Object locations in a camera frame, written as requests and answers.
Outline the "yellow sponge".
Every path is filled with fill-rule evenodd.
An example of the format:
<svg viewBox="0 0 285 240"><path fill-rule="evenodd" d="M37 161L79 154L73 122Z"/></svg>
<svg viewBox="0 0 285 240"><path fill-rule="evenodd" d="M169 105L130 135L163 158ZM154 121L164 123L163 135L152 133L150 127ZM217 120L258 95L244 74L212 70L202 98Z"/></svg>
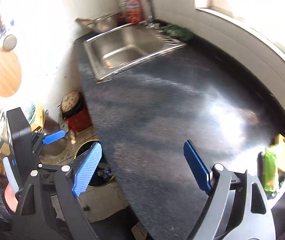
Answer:
<svg viewBox="0 0 285 240"><path fill-rule="evenodd" d="M281 134L278 134L275 137L275 154L276 154L276 163L278 169L282 172L285 172L285 137Z"/></svg>

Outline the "yellow cardboard box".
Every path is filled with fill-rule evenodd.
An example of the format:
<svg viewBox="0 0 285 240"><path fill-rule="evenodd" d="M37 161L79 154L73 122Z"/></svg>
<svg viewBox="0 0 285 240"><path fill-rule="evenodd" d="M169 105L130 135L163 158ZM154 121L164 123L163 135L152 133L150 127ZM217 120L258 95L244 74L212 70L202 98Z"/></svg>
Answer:
<svg viewBox="0 0 285 240"><path fill-rule="evenodd" d="M44 128L44 110L40 103L37 102L29 108L27 117L31 132L38 132Z"/></svg>

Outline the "green dish cloth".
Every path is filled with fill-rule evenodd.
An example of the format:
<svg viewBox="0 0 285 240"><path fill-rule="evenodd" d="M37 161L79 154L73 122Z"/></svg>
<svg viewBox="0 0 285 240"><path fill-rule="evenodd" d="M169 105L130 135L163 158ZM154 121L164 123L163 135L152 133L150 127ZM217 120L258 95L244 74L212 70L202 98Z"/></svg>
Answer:
<svg viewBox="0 0 285 240"><path fill-rule="evenodd" d="M179 27L177 25L168 24L168 25L161 25L160 30L170 38L182 41L182 42L189 42L194 38L194 33L191 32L187 28Z"/></svg>

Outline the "stainless steel sink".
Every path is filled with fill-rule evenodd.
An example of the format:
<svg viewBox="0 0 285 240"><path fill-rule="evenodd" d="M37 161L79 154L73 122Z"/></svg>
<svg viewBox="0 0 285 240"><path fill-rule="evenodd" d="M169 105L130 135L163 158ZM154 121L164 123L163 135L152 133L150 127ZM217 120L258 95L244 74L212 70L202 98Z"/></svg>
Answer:
<svg viewBox="0 0 285 240"><path fill-rule="evenodd" d="M105 82L114 75L157 56L186 46L159 29L158 24L129 23L98 34L83 42L96 82Z"/></svg>

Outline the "green torn carton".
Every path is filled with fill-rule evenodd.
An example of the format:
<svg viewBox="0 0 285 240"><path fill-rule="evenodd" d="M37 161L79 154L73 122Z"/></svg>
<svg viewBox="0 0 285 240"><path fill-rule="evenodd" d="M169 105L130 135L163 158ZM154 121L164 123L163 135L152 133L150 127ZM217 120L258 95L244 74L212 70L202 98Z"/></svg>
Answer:
<svg viewBox="0 0 285 240"><path fill-rule="evenodd" d="M262 153L262 186L266 194L279 189L279 148L277 145L266 147Z"/></svg>

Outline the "metal strainer on wall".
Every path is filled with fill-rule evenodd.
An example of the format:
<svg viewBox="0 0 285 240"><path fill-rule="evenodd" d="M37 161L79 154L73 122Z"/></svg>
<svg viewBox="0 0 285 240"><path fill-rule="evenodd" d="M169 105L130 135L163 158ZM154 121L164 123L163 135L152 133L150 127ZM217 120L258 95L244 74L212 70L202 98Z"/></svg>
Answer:
<svg viewBox="0 0 285 240"><path fill-rule="evenodd" d="M4 38L2 49L4 51L11 51L15 48L16 45L17 45L17 38L13 34L10 34Z"/></svg>

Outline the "black trash bin yellow rim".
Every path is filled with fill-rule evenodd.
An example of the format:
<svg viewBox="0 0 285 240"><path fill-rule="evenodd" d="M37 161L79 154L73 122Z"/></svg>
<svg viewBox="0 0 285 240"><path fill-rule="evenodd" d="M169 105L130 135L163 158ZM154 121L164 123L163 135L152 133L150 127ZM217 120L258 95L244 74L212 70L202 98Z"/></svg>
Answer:
<svg viewBox="0 0 285 240"><path fill-rule="evenodd" d="M102 145L98 139L84 142L76 151L74 159L84 155L84 159L75 174L74 191L83 189L85 183L89 187L103 187L114 178L110 165L107 163Z"/></svg>

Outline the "red detergent bottle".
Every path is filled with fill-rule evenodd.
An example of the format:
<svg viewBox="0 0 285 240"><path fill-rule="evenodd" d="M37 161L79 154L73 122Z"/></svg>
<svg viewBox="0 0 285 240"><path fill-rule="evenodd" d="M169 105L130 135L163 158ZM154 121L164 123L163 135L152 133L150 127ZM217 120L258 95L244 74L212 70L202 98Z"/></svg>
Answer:
<svg viewBox="0 0 285 240"><path fill-rule="evenodd" d="M140 0L126 0L125 9L128 23L139 23L144 20L143 8Z"/></svg>

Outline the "steel basin beside sink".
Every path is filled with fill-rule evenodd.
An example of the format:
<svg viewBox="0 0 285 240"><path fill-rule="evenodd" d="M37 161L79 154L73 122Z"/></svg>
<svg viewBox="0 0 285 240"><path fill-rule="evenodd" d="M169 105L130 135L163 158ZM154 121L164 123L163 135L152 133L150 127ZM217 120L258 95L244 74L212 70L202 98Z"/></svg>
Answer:
<svg viewBox="0 0 285 240"><path fill-rule="evenodd" d="M116 28L121 18L122 13L120 11L117 11L100 16L96 19L76 18L75 22L80 26L96 33L104 33Z"/></svg>

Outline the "round wooden board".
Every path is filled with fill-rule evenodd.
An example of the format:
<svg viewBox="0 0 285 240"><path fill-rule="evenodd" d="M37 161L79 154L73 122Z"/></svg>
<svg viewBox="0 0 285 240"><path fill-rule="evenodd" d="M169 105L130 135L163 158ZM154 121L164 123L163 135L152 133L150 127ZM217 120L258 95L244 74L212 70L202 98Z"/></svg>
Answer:
<svg viewBox="0 0 285 240"><path fill-rule="evenodd" d="M0 48L0 97L13 96L21 84L21 66L14 51Z"/></svg>

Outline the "chrome faucet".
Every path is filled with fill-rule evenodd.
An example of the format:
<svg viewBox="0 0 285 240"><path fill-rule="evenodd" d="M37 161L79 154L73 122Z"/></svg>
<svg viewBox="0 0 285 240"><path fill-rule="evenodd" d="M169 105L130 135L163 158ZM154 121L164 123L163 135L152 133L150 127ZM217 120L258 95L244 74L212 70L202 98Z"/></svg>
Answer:
<svg viewBox="0 0 285 240"><path fill-rule="evenodd" d="M143 8L144 20L142 22L139 22L139 24L144 24L147 28L154 28L155 23L154 23L152 5L150 0L140 0L140 1ZM123 2L121 3L121 9L127 22L125 5L126 5L126 0L123 0Z"/></svg>

